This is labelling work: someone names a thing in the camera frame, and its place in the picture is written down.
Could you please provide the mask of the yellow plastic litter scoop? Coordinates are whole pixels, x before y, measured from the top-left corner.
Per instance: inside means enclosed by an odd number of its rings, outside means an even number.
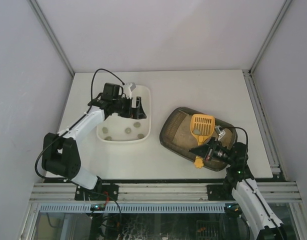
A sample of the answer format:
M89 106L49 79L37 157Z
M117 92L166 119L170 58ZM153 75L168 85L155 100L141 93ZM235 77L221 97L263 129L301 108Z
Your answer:
M190 121L190 133L196 139L197 146L203 145L210 139L215 131L216 120L214 116L207 114L193 114ZM200 130L201 134L193 133L194 129Z

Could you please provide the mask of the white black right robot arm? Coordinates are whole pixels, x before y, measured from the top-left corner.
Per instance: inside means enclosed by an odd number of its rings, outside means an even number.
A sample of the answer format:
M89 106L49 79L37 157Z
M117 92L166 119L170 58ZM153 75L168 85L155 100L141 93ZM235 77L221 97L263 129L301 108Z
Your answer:
M284 225L259 191L247 164L248 145L236 142L228 149L212 137L209 142L193 147L190 153L208 162L212 157L226 163L223 188L238 203L256 240L290 240L293 230Z

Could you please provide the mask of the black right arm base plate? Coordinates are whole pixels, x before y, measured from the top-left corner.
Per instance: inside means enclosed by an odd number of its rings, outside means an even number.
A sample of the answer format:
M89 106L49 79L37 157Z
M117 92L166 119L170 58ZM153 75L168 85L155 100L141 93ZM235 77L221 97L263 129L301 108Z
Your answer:
M206 186L209 201L231 201L232 195L225 190L222 184L208 184Z

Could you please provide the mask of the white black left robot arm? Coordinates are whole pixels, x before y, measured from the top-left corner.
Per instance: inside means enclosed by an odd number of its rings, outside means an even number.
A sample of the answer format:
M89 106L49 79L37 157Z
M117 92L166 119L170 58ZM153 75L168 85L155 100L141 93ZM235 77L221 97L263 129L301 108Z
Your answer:
M45 135L39 156L42 169L87 190L101 185L101 178L82 166L79 144L113 114L125 119L146 119L141 96L133 94L135 89L133 82L105 83L103 91L91 98L87 111L72 126Z

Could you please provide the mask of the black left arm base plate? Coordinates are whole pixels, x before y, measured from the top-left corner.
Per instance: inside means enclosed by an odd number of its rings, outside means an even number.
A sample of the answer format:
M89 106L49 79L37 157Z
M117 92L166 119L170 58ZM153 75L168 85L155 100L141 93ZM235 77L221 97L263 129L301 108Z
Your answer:
M119 196L119 186L113 183L102 184L89 190L77 186L74 199L76 201L117 201Z

